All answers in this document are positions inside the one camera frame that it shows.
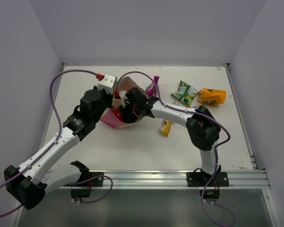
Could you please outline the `magenta snack pack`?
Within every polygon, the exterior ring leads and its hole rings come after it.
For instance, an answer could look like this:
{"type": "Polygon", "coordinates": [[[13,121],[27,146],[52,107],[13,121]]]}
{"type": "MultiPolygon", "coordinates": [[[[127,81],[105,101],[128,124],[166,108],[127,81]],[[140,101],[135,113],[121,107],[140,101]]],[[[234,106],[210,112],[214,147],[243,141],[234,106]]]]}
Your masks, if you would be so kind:
{"type": "Polygon", "coordinates": [[[152,96],[156,96],[157,94],[157,89],[156,85],[158,84],[160,77],[159,76],[154,76],[153,81],[146,87],[145,93],[147,94],[148,98],[152,96]]]}

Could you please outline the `pink and tan paper bag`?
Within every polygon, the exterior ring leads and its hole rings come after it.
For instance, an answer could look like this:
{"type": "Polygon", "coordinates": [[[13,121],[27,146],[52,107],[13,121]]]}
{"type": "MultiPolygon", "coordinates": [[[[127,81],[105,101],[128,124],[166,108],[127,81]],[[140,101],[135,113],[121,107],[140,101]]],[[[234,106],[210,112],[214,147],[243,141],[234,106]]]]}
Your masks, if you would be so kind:
{"type": "Polygon", "coordinates": [[[119,80],[118,88],[114,93],[112,108],[106,109],[103,113],[100,121],[108,125],[112,129],[118,129],[127,127],[132,123],[136,123],[139,119],[133,113],[133,110],[129,111],[125,109],[125,113],[122,110],[126,92],[132,88],[137,88],[146,98],[149,98],[147,93],[137,85],[129,76],[125,76],[119,80]]]}

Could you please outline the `red snack pack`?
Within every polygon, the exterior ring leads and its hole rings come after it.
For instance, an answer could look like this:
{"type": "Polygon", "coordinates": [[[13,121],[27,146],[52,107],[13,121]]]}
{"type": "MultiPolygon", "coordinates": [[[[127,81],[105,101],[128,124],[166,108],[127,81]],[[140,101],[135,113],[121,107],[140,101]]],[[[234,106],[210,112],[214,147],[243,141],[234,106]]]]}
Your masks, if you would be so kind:
{"type": "Polygon", "coordinates": [[[122,114],[118,108],[112,108],[111,111],[118,120],[123,121],[122,114]]]}

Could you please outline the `yellow snack pack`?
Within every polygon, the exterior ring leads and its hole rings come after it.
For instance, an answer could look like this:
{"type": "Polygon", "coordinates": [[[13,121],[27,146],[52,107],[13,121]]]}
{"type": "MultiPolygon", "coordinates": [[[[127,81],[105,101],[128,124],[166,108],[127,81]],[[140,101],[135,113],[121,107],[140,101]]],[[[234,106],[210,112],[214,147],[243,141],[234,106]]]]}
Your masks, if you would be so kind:
{"type": "Polygon", "coordinates": [[[167,119],[164,119],[163,122],[162,122],[161,127],[159,128],[159,132],[162,135],[167,137],[169,135],[170,128],[171,128],[171,121],[167,120],[167,119]]]}

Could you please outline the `green snack bag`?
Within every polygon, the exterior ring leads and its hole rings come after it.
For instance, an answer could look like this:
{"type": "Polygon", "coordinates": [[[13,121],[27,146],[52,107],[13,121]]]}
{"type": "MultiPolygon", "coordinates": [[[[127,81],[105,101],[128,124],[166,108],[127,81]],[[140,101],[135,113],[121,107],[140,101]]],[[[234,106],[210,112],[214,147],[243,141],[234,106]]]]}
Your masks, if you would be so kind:
{"type": "Polygon", "coordinates": [[[188,83],[180,81],[177,91],[170,95],[180,101],[186,107],[190,107],[193,99],[197,96],[198,91],[188,83]]]}

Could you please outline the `orange snack bag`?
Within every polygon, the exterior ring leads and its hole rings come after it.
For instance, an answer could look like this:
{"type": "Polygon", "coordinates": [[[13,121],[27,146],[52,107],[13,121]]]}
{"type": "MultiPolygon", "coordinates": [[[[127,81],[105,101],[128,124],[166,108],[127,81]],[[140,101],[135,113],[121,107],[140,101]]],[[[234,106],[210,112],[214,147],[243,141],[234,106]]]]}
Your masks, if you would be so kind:
{"type": "Polygon", "coordinates": [[[198,103],[202,105],[219,106],[224,104],[227,92],[224,90],[203,88],[198,92],[198,103]]]}

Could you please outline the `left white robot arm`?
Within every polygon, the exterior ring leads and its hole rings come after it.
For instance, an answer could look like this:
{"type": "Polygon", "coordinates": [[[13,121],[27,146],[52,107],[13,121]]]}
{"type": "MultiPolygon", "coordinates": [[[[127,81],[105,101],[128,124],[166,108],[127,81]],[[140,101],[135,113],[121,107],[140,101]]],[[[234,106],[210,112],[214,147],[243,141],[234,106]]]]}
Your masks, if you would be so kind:
{"type": "Polygon", "coordinates": [[[98,176],[79,161],[63,170],[51,167],[72,147],[92,132],[103,112],[112,106],[114,91],[94,87],[85,92],[80,104],[63,123],[58,133],[29,160],[4,170],[7,191],[26,209],[38,205],[49,192],[65,185],[87,185],[98,176]]]}

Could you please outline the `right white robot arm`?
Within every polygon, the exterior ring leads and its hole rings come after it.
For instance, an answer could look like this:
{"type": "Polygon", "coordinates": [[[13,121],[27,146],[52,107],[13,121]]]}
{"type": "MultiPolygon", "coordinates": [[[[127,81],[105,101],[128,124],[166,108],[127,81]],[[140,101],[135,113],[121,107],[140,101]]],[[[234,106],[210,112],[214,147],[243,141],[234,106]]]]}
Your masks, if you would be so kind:
{"type": "Polygon", "coordinates": [[[185,127],[191,142],[200,150],[201,179],[205,185],[218,181],[216,173],[219,164],[216,161],[214,147],[217,145],[221,128],[213,122],[213,116],[205,107],[189,108],[162,104],[158,97],[147,98],[138,88],[120,91],[122,104],[119,106],[125,123],[134,123],[140,117],[151,117],[170,120],[185,127]]]}

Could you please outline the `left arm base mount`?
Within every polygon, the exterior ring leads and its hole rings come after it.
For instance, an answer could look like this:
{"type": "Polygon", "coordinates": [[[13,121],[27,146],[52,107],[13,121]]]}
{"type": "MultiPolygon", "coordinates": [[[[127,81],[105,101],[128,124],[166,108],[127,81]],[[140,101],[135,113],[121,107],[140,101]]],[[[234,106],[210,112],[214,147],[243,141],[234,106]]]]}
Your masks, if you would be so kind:
{"type": "Polygon", "coordinates": [[[81,186],[81,187],[102,187],[103,172],[84,172],[75,183],[69,183],[65,186],[81,186]]]}

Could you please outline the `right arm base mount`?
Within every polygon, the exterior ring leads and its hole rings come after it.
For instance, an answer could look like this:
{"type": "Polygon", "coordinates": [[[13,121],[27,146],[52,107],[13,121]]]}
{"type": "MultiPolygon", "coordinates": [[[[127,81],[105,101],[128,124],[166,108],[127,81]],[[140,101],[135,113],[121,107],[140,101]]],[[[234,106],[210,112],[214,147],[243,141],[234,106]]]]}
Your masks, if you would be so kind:
{"type": "MultiPolygon", "coordinates": [[[[211,175],[205,173],[201,168],[195,169],[193,172],[186,173],[186,181],[188,187],[204,187],[207,182],[210,180],[211,175]]],[[[229,179],[226,172],[221,171],[221,167],[218,167],[218,170],[213,178],[208,184],[208,187],[229,187],[229,179]]]]}

